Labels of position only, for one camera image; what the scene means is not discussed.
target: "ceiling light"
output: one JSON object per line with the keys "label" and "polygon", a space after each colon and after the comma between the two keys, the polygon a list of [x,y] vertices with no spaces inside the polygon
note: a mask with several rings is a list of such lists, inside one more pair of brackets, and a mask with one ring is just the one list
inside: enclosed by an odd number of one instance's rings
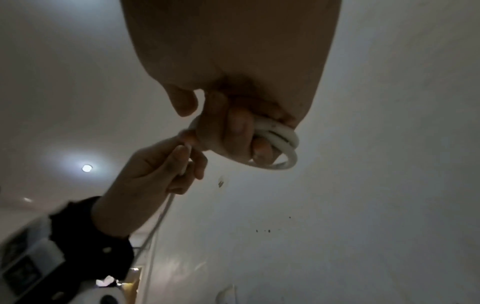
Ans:
{"label": "ceiling light", "polygon": [[90,172],[92,169],[93,167],[90,165],[83,165],[83,167],[81,168],[83,172]]}

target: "light fixture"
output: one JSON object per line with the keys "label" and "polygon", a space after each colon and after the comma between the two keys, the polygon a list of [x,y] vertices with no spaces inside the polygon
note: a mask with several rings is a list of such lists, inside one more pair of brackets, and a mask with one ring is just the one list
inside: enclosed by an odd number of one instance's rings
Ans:
{"label": "light fixture", "polygon": [[92,169],[93,167],[90,165],[83,165],[83,167],[81,168],[83,172],[90,172]]}

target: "black sleeve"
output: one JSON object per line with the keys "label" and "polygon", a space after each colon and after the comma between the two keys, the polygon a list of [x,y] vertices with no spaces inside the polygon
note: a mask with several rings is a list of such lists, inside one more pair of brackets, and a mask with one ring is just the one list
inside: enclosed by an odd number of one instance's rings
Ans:
{"label": "black sleeve", "polygon": [[134,251],[128,238],[120,239],[98,231],[91,210],[99,196],[77,203],[50,216],[51,240],[63,252],[68,267],[80,280],[123,280],[132,265]]}

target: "recessed light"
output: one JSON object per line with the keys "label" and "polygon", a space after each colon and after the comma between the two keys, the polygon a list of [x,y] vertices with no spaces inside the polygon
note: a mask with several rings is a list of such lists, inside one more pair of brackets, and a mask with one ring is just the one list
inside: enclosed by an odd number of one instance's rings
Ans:
{"label": "recessed light", "polygon": [[90,172],[92,169],[93,167],[90,165],[83,165],[83,167],[81,168],[83,172]]}

